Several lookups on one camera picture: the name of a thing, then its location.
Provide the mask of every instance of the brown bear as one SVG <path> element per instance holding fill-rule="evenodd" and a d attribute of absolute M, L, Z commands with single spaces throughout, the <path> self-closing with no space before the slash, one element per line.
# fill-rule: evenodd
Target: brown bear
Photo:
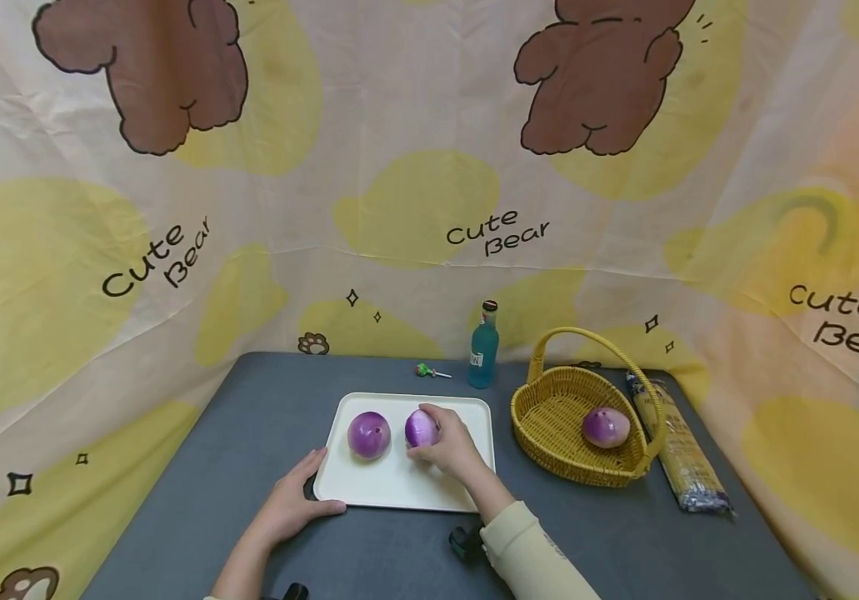
<path fill-rule="evenodd" d="M 695 0 L 556 0 L 559 23 L 519 48 L 516 80 L 535 86 L 522 146 L 630 150 L 662 105 L 682 55 L 676 27 Z"/>
<path fill-rule="evenodd" d="M 246 61 L 226 0 L 55 0 L 32 20 L 39 52 L 67 73 L 105 69 L 134 152 L 176 150 L 189 128 L 239 119 Z"/>

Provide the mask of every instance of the lollipop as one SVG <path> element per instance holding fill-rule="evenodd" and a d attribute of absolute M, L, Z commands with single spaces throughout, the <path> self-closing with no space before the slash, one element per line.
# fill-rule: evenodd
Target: lollipop
<path fill-rule="evenodd" d="M 452 375 L 447 375 L 444 372 L 438 372 L 435 368 L 429 368 L 429 365 L 426 365 L 424 362 L 420 362 L 416 365 L 416 375 L 421 378 L 446 378 L 452 379 Z"/>

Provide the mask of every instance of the left hand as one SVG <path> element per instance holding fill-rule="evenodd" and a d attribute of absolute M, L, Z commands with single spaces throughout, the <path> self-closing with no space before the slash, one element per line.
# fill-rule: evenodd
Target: left hand
<path fill-rule="evenodd" d="M 307 500 L 302 492 L 305 482 L 319 470 L 324 458 L 326 448 L 313 450 L 291 472 L 276 481 L 248 533 L 271 548 L 301 532 L 313 519 L 346 512 L 345 502 Z"/>

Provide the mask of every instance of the table surface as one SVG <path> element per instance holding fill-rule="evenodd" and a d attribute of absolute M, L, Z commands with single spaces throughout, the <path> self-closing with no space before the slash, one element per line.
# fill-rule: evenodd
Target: table surface
<path fill-rule="evenodd" d="M 486 400 L 499 475 L 604 600 L 814 598 L 674 381 L 669 391 L 730 494 L 735 522 L 680 511 L 656 465 L 622 490 L 578 485 L 538 467 L 517 446 L 509 415 L 525 365 L 500 364 L 493 386 L 474 390 L 462 362 L 433 364 L 453 379 L 415 377 L 415 362 L 241 357 L 82 600 L 204 598 L 273 483 L 326 443 L 336 406 L 350 392 Z M 599 372 L 623 389 L 623 371 Z M 298 581 L 311 600 L 509 600 L 485 560 L 465 564 L 448 548 L 450 530 L 477 520 L 350 507 L 273 554 L 263 593 L 282 598 Z"/>

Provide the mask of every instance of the cream sleeve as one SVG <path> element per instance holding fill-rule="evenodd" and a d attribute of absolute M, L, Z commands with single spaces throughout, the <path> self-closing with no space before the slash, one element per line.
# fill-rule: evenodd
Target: cream sleeve
<path fill-rule="evenodd" d="M 522 502 L 481 531 L 488 560 L 516 600 L 600 600 Z"/>

